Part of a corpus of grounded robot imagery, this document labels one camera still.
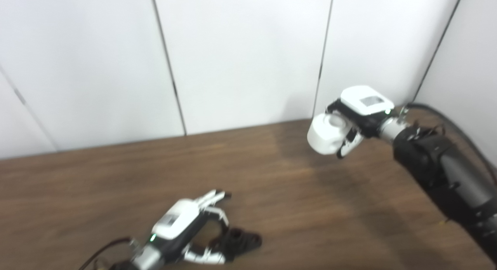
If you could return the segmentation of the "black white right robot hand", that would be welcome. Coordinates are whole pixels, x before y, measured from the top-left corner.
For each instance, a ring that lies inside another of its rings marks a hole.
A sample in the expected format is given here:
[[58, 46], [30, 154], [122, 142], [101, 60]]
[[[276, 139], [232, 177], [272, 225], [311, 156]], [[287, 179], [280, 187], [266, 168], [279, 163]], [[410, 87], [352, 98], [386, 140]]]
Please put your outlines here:
[[391, 118], [393, 109], [391, 100], [367, 85], [343, 90], [340, 97], [325, 109], [325, 114], [333, 115], [346, 124], [346, 135], [337, 157], [346, 157], [365, 138], [379, 138], [381, 127]]

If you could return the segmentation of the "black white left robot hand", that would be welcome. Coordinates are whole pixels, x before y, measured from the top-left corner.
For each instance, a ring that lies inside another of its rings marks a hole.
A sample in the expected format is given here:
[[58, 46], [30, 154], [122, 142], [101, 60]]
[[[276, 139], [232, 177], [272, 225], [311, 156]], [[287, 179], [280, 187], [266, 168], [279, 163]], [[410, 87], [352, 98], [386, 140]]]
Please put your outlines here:
[[178, 200], [153, 226], [147, 246], [160, 253], [162, 265], [180, 260], [210, 265], [227, 263], [226, 256], [221, 251], [214, 251], [213, 247], [197, 252], [192, 240], [208, 221], [217, 221], [221, 233], [227, 233], [227, 215], [216, 204], [230, 197], [229, 192], [213, 189], [196, 199]]

